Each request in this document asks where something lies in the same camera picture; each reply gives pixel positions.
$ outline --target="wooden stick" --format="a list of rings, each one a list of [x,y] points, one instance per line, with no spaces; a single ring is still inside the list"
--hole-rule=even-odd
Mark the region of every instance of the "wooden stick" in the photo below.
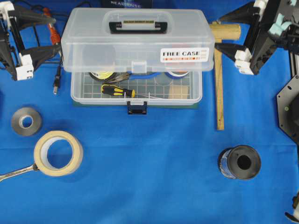
[[[214,50],[215,61],[215,96],[216,96],[216,117],[217,117],[217,130],[224,130],[224,115],[223,115],[223,84],[222,84],[222,53]]]
[[[216,43],[221,43],[222,40],[238,40],[241,35],[241,28],[237,24],[225,24],[213,22],[210,28],[215,37]],[[224,116],[223,116],[223,84],[222,84],[222,53],[215,49],[215,96],[216,96],[216,117],[217,130],[224,130]]]

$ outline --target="wire spool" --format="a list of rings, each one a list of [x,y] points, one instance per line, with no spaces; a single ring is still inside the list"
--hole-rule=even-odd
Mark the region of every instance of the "wire spool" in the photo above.
[[[23,122],[25,119],[31,120],[31,124],[29,126],[24,126]],[[41,115],[31,107],[21,108],[14,113],[11,120],[11,127],[19,135],[34,135],[42,127]]]
[[[89,75],[91,76],[91,78],[93,78],[94,80],[97,80],[99,82],[104,81],[105,79],[109,78],[110,76],[112,76],[114,74],[114,72],[111,71],[106,71],[106,72],[89,72]]]
[[[189,74],[188,71],[169,71],[165,73],[169,78],[181,79]]]
[[[250,146],[237,146],[224,150],[218,158],[221,173],[229,179],[249,180],[261,168],[257,151]]]

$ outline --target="label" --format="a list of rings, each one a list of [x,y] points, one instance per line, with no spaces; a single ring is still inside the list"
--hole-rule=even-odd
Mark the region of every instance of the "label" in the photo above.
[[[220,170],[222,172],[222,174],[230,179],[236,179],[236,177],[230,172],[229,168],[228,168],[228,156],[230,151],[232,151],[231,149],[226,151],[220,161]]]
[[[207,62],[209,48],[162,48],[162,63]]]
[[[153,20],[125,20],[123,23],[154,23]]]

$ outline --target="tape roll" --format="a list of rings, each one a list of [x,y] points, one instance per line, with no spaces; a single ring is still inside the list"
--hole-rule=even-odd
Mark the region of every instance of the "tape roll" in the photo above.
[[[23,121],[26,118],[30,118],[32,123],[29,127],[24,127]],[[22,136],[31,136],[38,132],[42,127],[41,115],[31,107],[23,107],[17,110],[11,120],[11,126],[13,130]]]
[[[166,75],[173,79],[181,79],[188,74],[189,74],[188,71],[168,71],[168,72],[166,72]]]
[[[48,160],[50,146],[59,140],[66,140],[71,146],[72,157],[69,163],[62,168],[53,167]],[[83,159],[83,148],[80,142],[71,134],[63,131],[46,133],[37,143],[34,149],[34,162],[44,174],[49,176],[64,176],[76,171]]]
[[[106,71],[106,72],[89,72],[90,76],[97,81],[104,81],[114,74],[114,72]]]

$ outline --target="sticker on handle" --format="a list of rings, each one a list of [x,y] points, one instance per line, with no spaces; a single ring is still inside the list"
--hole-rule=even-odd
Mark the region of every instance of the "sticker on handle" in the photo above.
[[[209,48],[162,48],[160,62],[162,63],[187,63],[207,62]]]

